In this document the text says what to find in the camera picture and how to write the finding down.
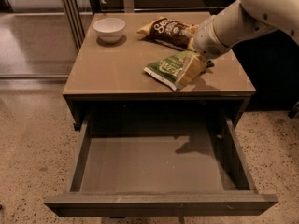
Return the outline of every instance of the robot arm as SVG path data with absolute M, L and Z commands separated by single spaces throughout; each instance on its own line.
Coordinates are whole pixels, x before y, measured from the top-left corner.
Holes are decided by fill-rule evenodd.
M 194 36 L 194 48 L 208 59 L 228 52 L 243 41 L 277 29 L 299 45 L 299 0 L 236 0 L 211 16 Z

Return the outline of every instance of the floor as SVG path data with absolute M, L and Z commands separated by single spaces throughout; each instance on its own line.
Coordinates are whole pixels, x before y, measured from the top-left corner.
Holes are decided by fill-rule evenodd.
M 84 21 L 88 26 L 90 18 Z M 0 73 L 67 73 L 76 50 L 63 15 L 0 14 Z M 299 119 L 246 112 L 236 131 L 257 190 L 279 203 L 257 217 L 59 218 L 45 196 L 66 187 L 78 133 L 63 82 L 0 80 L 0 223 L 299 223 Z

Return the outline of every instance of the small bowl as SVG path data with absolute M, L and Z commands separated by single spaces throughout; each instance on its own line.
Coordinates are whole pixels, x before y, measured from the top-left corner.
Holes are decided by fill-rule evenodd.
M 102 19 L 93 25 L 98 37 L 108 44 L 117 43 L 121 39 L 124 27 L 125 22 L 116 18 Z

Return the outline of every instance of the drawer front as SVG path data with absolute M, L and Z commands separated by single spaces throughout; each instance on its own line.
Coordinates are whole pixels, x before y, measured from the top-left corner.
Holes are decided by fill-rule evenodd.
M 259 215 L 278 201 L 256 192 L 215 101 L 96 104 L 76 164 L 68 192 L 45 199 L 60 217 Z

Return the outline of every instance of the chip bag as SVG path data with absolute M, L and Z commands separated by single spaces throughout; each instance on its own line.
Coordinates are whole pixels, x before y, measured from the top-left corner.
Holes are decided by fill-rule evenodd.
M 144 71 L 169 86 L 173 91 L 190 84 L 199 74 L 214 63 L 193 51 L 182 51 L 156 63 L 150 63 Z
M 141 27 L 137 32 L 173 49 L 195 51 L 192 43 L 193 35 L 198 27 L 199 25 L 190 25 L 159 17 Z

